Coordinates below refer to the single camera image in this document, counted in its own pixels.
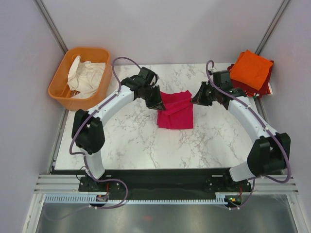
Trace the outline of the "magenta pink t shirt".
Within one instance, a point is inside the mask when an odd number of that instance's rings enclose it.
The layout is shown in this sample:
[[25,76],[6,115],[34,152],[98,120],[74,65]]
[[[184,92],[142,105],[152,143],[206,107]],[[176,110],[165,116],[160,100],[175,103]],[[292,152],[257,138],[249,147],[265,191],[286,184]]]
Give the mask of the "magenta pink t shirt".
[[193,104],[190,91],[167,94],[160,92],[165,110],[158,111],[159,128],[172,130],[193,129]]

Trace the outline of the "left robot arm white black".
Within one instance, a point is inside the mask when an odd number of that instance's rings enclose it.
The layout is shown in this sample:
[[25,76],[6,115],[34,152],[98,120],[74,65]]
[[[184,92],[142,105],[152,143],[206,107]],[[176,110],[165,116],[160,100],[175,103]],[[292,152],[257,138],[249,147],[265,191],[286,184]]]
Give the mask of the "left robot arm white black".
[[156,73],[142,67],[137,75],[122,81],[117,79],[118,88],[102,102],[88,110],[76,111],[69,152],[71,155],[83,155],[86,172],[91,177],[89,184],[96,191],[105,189],[107,184],[103,176],[105,168],[101,156],[101,149],[105,143],[106,123],[137,98],[143,99],[149,109],[165,110],[159,85],[156,84],[158,79]]

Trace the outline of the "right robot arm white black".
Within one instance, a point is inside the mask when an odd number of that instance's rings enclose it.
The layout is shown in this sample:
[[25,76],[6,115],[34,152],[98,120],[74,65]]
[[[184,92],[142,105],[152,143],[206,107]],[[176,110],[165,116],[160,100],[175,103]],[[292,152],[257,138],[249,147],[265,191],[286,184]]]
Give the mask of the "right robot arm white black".
[[211,106],[218,102],[239,121],[253,143],[247,160],[229,168],[222,180],[223,187],[234,191],[240,186],[240,181],[261,176],[277,183],[287,183],[291,178],[289,135],[268,125],[252,108],[247,94],[241,88],[233,87],[227,70],[208,70],[207,78],[191,103]]

